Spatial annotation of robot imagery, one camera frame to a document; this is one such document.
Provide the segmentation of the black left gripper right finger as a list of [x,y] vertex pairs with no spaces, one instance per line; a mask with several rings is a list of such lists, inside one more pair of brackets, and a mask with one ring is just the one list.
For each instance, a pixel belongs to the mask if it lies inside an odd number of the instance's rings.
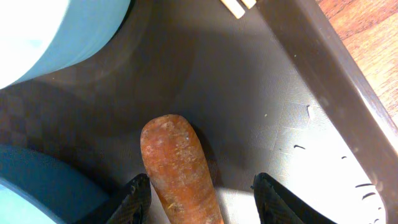
[[333,223],[265,172],[255,175],[251,188],[261,224]]

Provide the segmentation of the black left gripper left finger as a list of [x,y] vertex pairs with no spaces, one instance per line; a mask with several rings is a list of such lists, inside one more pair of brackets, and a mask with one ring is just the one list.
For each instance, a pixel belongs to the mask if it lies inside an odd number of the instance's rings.
[[146,174],[138,174],[118,193],[76,223],[147,223],[151,201],[150,180]]

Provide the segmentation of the orange carrot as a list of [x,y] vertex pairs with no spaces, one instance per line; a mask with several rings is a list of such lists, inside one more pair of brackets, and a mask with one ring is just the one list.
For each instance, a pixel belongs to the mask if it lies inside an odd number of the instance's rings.
[[149,121],[140,145],[147,175],[170,223],[223,222],[200,140],[183,116]]

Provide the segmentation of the dark blue plate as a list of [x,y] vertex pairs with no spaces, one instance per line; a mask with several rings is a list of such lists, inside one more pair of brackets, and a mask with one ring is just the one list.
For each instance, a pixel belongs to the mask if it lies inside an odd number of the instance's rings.
[[1,146],[1,185],[56,223],[75,223],[109,199],[68,164],[23,147]]

